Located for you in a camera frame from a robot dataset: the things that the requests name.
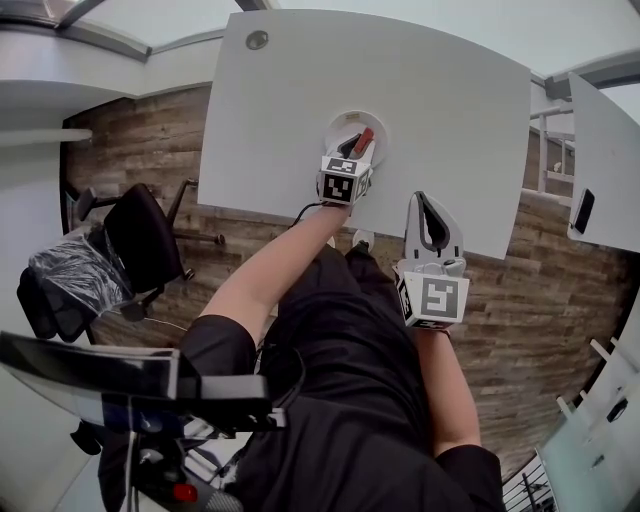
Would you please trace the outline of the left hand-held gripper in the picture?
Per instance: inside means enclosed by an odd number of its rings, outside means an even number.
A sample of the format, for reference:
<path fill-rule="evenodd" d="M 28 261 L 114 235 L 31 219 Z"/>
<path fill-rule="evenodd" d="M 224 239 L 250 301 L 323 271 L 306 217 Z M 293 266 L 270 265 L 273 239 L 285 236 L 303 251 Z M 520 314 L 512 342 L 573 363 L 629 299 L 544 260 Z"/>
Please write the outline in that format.
<path fill-rule="evenodd" d="M 338 134 L 322 157 L 317 176 L 317 195 L 323 203 L 354 205 L 370 188 L 371 162 L 375 142 L 370 141 L 362 152 L 353 150 L 360 132 Z"/>

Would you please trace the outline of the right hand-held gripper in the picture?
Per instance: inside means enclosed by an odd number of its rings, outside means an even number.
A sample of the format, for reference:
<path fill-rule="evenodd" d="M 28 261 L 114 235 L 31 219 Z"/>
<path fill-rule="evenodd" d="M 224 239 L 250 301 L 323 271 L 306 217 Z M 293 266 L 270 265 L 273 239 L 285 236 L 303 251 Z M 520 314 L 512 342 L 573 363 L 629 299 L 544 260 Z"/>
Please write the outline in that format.
<path fill-rule="evenodd" d="M 462 322 L 470 285 L 463 276 L 463 254 L 463 235 L 454 217 L 431 196 L 415 192 L 407 211 L 407 259 L 395 266 L 396 289 L 407 327 L 447 329 Z M 423 259 L 446 261 L 419 262 Z"/>

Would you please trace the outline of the white round plate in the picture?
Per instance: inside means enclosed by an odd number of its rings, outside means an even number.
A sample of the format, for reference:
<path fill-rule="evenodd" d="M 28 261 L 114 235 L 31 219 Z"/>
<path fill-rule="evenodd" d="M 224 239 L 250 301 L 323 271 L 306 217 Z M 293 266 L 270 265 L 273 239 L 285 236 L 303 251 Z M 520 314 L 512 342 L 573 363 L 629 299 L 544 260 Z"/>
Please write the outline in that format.
<path fill-rule="evenodd" d="M 338 134 L 348 134 L 354 132 L 363 132 L 366 127 L 373 130 L 375 134 L 374 141 L 376 143 L 375 152 L 371 162 L 371 166 L 375 169 L 381 162 L 384 161 L 387 150 L 389 137 L 384 124 L 375 115 L 360 110 L 352 110 L 344 112 L 338 115 L 332 123 L 329 125 L 327 132 L 325 133 L 324 146 L 325 153 L 327 154 L 327 148 L 331 141 Z"/>

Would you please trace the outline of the person's right forearm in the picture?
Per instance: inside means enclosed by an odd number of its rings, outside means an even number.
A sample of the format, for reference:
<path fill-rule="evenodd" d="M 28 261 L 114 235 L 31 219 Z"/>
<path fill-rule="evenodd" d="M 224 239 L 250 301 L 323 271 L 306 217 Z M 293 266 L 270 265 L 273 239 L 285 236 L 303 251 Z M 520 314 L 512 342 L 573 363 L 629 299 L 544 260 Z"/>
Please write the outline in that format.
<path fill-rule="evenodd" d="M 456 447 L 481 445 L 476 404 L 447 331 L 414 331 L 423 384 L 432 417 L 435 456 Z"/>

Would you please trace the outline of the person's left forearm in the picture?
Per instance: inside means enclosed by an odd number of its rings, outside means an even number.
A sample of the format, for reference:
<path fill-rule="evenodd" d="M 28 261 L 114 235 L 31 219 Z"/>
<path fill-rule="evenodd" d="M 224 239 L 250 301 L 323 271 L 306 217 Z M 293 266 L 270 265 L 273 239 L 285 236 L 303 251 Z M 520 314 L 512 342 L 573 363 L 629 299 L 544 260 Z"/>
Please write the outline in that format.
<path fill-rule="evenodd" d="M 216 291 L 201 314 L 242 326 L 255 344 L 280 299 L 349 218 L 348 207 L 323 206 L 269 242 Z"/>

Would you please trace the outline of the large white table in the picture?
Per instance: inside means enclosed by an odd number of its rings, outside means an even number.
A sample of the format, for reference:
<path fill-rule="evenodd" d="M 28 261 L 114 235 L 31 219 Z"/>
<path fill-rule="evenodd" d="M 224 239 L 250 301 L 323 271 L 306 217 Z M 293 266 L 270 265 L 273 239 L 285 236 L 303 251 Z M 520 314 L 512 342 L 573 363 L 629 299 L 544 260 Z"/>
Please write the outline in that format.
<path fill-rule="evenodd" d="M 268 44 L 249 50 L 254 30 Z M 384 124 L 386 157 L 349 226 L 402 236 L 422 191 L 457 221 L 466 251 L 506 255 L 523 185 L 530 72 L 485 47 L 383 17 L 237 13 L 212 81 L 198 187 L 203 205 L 293 217 L 314 202 L 324 138 L 352 110 Z"/>

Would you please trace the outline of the black smartphone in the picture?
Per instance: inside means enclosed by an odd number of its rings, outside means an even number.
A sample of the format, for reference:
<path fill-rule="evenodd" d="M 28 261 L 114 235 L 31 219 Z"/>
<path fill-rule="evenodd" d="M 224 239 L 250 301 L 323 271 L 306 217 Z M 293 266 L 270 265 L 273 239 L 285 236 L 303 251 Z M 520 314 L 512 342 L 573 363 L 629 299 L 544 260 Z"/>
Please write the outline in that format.
<path fill-rule="evenodd" d="M 590 216 L 595 203 L 595 196 L 588 188 L 583 190 L 578 209 L 572 223 L 572 229 L 579 234 L 584 234 L 590 220 Z"/>

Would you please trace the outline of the small white table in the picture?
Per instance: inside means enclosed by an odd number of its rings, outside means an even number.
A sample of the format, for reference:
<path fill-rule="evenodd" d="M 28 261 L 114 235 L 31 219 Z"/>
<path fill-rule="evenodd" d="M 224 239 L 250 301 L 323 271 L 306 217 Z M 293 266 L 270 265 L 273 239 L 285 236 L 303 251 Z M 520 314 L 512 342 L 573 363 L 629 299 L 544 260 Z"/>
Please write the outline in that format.
<path fill-rule="evenodd" d="M 522 194 L 570 209 L 571 240 L 640 253 L 640 124 L 579 75 L 568 74 L 571 101 L 530 115 L 539 121 L 537 187 Z M 547 167 L 548 142 L 574 150 L 566 163 Z M 584 189 L 595 203 L 584 234 L 572 229 Z"/>

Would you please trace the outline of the person's black clothing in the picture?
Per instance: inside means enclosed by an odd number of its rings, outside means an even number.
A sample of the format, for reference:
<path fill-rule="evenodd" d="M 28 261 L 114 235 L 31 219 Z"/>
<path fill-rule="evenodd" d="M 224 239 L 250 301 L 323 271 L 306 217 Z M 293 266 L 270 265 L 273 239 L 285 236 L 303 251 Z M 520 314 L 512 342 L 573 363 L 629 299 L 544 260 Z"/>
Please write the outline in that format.
<path fill-rule="evenodd" d="M 246 512 L 505 512 L 492 452 L 434 455 L 414 333 L 364 246 L 326 245 L 258 344 L 201 314 L 180 350 L 204 376 L 260 369 L 284 402 L 286 427 L 254 434 L 225 483 Z"/>

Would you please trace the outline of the black office chair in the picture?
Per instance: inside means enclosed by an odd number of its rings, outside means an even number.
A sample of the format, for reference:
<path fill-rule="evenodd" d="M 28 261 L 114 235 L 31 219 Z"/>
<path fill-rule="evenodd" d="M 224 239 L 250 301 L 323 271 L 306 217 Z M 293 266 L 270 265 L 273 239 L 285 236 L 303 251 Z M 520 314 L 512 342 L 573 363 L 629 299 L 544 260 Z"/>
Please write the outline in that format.
<path fill-rule="evenodd" d="M 142 183 L 121 196 L 100 198 L 91 187 L 77 196 L 76 211 L 81 221 L 94 209 L 110 208 L 103 222 L 106 235 L 133 294 L 144 296 L 140 300 L 133 298 L 120 308 L 126 320 L 144 320 L 168 283 L 194 278 L 195 271 L 183 267 L 177 240 L 186 236 L 175 231 L 174 222 L 185 191 L 197 186 L 196 179 L 183 180 L 167 212 Z"/>

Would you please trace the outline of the plastic-wrapped black chair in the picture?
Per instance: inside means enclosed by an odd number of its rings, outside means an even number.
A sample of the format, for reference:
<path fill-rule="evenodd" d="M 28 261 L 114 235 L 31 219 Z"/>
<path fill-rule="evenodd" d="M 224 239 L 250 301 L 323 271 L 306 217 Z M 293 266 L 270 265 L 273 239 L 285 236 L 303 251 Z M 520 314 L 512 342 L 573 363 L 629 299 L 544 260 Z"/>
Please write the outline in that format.
<path fill-rule="evenodd" d="M 30 256 L 17 297 L 36 337 L 73 343 L 133 292 L 110 242 L 74 232 Z"/>

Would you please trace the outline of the black monitor screen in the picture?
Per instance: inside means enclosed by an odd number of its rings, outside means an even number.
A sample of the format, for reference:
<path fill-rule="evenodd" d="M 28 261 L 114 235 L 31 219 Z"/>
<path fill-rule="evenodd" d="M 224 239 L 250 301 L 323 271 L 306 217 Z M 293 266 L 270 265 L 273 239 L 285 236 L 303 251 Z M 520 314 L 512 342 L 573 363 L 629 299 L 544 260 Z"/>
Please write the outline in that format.
<path fill-rule="evenodd" d="M 0 332 L 0 366 L 78 418 L 112 431 L 193 438 L 190 421 L 233 437 L 285 425 L 266 379 L 203 376 L 176 349 L 80 347 Z"/>

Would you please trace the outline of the black equipment stand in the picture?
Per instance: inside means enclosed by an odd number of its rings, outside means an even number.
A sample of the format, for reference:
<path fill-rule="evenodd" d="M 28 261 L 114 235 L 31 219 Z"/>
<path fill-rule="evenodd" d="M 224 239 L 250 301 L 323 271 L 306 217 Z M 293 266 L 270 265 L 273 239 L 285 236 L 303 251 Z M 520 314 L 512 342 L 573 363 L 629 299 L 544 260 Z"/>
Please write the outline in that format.
<path fill-rule="evenodd" d="M 98 482 L 106 512 L 246 512 L 239 498 L 218 481 L 229 468 L 218 467 L 200 441 L 136 432 L 103 436 Z M 195 503 L 177 502 L 173 485 L 198 490 Z"/>

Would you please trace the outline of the white rack frame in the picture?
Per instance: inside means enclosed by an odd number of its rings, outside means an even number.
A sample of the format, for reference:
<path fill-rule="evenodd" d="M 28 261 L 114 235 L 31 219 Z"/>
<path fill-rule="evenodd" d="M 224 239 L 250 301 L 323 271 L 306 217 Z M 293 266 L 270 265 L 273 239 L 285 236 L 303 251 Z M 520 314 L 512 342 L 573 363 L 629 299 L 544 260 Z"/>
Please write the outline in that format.
<path fill-rule="evenodd" d="M 640 512 L 640 349 L 591 345 L 601 372 L 503 485 L 506 512 Z"/>

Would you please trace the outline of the grey window frame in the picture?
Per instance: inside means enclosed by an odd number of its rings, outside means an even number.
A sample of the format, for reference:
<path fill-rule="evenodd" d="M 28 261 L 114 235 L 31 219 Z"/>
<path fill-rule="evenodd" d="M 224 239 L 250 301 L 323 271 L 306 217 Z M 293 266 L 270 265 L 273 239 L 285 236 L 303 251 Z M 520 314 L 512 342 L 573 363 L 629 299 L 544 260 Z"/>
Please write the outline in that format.
<path fill-rule="evenodd" d="M 235 13 L 278 0 L 0 0 L 0 30 L 63 38 L 139 62 L 220 39 Z"/>

